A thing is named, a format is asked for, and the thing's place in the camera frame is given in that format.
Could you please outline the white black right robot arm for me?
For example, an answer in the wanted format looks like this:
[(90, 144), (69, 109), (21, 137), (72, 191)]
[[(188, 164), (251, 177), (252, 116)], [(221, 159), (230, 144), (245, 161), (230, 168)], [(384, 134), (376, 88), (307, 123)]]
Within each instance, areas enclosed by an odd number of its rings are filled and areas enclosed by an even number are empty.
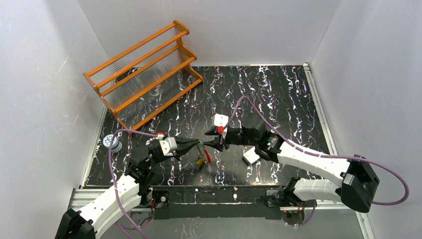
[(219, 151), (230, 145), (253, 145), (261, 159), (291, 165), (320, 176), (320, 179), (293, 177), (276, 193), (270, 194), (273, 204), (293, 205), (310, 200), (341, 202), (361, 213), (369, 212), (379, 185), (379, 178), (364, 158), (339, 159), (302, 147), (267, 129), (228, 128), (214, 126), (205, 142)]

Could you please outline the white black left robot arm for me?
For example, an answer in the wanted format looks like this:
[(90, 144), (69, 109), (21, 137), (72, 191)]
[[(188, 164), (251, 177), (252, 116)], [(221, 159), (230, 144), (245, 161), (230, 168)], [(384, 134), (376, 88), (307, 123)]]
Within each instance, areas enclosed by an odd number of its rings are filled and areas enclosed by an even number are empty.
[(92, 202), (77, 211), (69, 209), (60, 221), (57, 239), (99, 239), (124, 214), (140, 205), (154, 176), (153, 166), (179, 159), (200, 140), (182, 137), (154, 139), (140, 158), (131, 160), (124, 174)]

